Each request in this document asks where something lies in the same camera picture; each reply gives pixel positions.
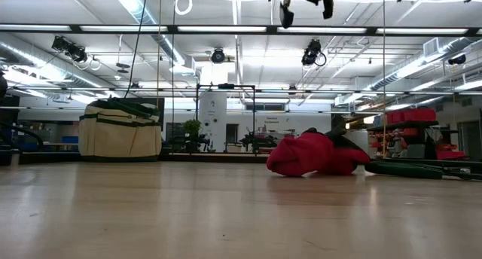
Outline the red black gardening glove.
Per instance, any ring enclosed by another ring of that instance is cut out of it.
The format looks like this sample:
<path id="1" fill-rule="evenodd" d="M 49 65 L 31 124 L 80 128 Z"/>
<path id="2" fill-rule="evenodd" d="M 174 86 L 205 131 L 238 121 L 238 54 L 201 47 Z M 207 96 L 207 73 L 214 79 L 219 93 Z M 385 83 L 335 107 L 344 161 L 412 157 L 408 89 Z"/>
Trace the red black gardening glove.
<path id="1" fill-rule="evenodd" d="M 346 138 L 344 126 L 327 133 L 312 127 L 295 139 L 282 139 L 271 151 L 267 168 L 288 177 L 311 172 L 323 175 L 350 175 L 359 165 L 370 163 L 368 154 Z"/>

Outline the green potted background plant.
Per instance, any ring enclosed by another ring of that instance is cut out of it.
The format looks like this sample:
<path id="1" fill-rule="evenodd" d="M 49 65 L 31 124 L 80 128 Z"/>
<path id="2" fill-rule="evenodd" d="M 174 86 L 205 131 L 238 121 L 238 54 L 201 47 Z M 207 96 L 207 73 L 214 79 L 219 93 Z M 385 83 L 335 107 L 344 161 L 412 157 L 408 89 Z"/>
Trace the green potted background plant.
<path id="1" fill-rule="evenodd" d="M 185 131 L 185 150 L 188 153 L 198 151 L 202 138 L 200 137 L 201 122 L 195 119 L 187 120 L 183 123 Z"/>

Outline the black overhead frame bar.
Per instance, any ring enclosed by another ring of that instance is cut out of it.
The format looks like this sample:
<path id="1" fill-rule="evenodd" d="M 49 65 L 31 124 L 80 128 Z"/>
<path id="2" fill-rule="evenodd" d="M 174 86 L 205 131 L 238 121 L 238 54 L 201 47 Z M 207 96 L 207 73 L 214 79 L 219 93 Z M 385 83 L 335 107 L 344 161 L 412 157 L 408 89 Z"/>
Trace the black overhead frame bar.
<path id="1" fill-rule="evenodd" d="M 0 32 L 66 34 L 167 34 L 167 35 L 333 35 L 367 37 L 482 37 L 481 27 L 357 27 L 357 26 L 139 26 L 139 25 L 55 25 L 0 23 Z"/>

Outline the green handled pruning shears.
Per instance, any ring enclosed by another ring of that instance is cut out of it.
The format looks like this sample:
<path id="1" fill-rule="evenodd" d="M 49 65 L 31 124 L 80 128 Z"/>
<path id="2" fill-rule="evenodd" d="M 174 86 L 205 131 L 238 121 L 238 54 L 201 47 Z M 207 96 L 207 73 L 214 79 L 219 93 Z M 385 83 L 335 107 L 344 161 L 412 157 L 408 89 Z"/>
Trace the green handled pruning shears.
<path id="1" fill-rule="evenodd" d="M 422 163 L 401 163 L 389 161 L 371 161 L 365 164 L 365 171 L 373 174 L 392 175 L 406 178 L 440 180 L 444 176 L 462 180 L 482 181 L 482 173 L 476 173 L 468 167 L 447 167 Z"/>

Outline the beige green gardening bag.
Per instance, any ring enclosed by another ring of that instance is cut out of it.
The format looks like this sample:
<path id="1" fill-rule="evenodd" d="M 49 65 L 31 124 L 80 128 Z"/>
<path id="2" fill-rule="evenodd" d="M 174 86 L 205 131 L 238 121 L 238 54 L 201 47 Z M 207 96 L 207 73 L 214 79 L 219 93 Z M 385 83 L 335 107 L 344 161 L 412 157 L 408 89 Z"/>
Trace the beige green gardening bag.
<path id="1" fill-rule="evenodd" d="M 156 158 L 162 149 L 160 112 L 140 99 L 98 99 L 79 117 L 82 157 Z"/>

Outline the black wall board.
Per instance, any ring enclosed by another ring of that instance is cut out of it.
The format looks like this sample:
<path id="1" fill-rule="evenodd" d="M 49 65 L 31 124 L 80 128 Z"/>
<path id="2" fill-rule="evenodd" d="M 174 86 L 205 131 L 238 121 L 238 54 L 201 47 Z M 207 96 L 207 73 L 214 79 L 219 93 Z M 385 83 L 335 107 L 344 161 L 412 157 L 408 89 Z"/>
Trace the black wall board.
<path id="1" fill-rule="evenodd" d="M 155 105 L 157 107 L 157 109 L 159 110 L 160 112 L 160 116 L 159 116 L 159 120 L 158 122 L 161 124 L 161 130 L 164 131 L 164 127 L 163 127 L 163 124 L 164 124 L 164 115 L 165 115 L 165 99 L 162 98 L 162 97 L 155 97 L 155 98 L 148 98 L 147 99 L 147 103 L 151 104 L 151 105 Z"/>

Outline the red bin storage rack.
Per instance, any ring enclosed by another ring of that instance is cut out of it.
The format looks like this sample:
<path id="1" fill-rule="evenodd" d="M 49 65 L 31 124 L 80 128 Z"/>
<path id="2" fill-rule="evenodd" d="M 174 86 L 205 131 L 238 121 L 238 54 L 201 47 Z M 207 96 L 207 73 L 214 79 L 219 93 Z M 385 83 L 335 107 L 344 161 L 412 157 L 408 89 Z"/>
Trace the red bin storage rack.
<path id="1" fill-rule="evenodd" d="M 373 158 L 467 160 L 452 143 L 454 133 L 439 124 L 431 108 L 388 111 L 376 116 L 368 128 L 369 153 Z"/>

